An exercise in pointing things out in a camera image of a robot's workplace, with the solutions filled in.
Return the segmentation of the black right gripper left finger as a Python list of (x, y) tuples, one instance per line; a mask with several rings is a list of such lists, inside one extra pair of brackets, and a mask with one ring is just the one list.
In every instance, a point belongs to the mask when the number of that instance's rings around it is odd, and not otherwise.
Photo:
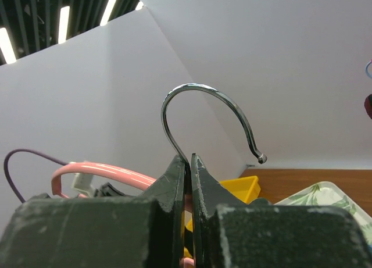
[(185, 165), (136, 197), (32, 199), (1, 238), (2, 267), (181, 267)]

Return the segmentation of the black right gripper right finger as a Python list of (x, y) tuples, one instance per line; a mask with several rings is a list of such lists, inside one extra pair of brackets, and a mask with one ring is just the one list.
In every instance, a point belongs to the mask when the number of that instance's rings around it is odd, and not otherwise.
[(357, 221), (334, 206), (243, 203), (191, 159), (196, 267), (370, 267)]

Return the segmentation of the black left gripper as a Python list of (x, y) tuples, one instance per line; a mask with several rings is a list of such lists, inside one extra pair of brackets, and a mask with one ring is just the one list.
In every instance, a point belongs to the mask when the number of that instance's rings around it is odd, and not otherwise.
[(94, 197), (106, 196), (126, 196), (126, 194), (117, 190), (111, 183), (105, 183), (95, 190)]

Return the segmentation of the thick pink plastic hanger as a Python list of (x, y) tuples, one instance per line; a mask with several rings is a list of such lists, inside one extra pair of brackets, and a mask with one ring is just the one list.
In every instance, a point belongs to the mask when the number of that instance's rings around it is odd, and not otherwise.
[[(189, 83), (189, 84), (180, 85), (174, 88), (172, 91), (170, 91), (165, 97), (163, 104), (162, 104), (162, 109), (161, 109), (161, 121), (162, 121), (162, 126), (164, 129), (165, 135), (167, 139), (169, 140), (169, 142), (171, 143), (172, 147), (177, 152), (178, 156), (181, 157), (182, 162), (187, 164), (188, 160), (170, 132), (169, 125), (167, 122), (166, 111), (167, 111), (170, 101), (177, 94), (184, 92), (184, 91), (202, 91), (224, 102), (234, 112), (239, 122), (241, 123), (244, 129), (246, 139), (248, 142), (248, 146), (249, 146), (251, 153), (254, 155), (254, 157), (257, 158), (257, 161), (260, 164), (264, 164), (267, 161), (267, 156), (258, 150), (256, 143), (255, 143), (255, 139), (253, 136), (253, 131), (251, 129), (251, 126), (245, 114), (240, 109), (240, 107), (226, 94), (220, 92), (219, 90), (215, 88), (212, 88), (208, 85), (203, 85), (203, 84)], [(65, 164), (63, 167), (61, 167), (60, 169), (57, 169), (57, 171), (55, 171), (54, 174), (52, 175), (51, 187), (52, 187), (52, 193), (54, 195), (58, 195), (62, 198), (65, 197), (65, 194), (62, 193), (61, 176), (64, 174), (68, 174), (68, 173), (93, 174), (96, 176), (105, 177), (105, 178), (108, 178), (114, 181), (118, 181), (120, 183), (130, 185), (132, 187), (138, 188), (139, 190), (145, 190), (152, 183), (155, 182), (154, 178), (138, 173), (136, 171), (125, 169), (123, 167), (117, 167), (117, 166), (107, 165), (103, 163), (93, 163), (93, 162), (68, 163), (68, 164)]]

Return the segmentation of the navy maroon-trimmed tank top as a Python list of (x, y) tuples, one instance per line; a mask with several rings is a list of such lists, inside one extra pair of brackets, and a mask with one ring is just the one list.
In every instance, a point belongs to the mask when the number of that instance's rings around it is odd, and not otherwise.
[(372, 94), (368, 95), (364, 100), (364, 108), (369, 118), (372, 119)]

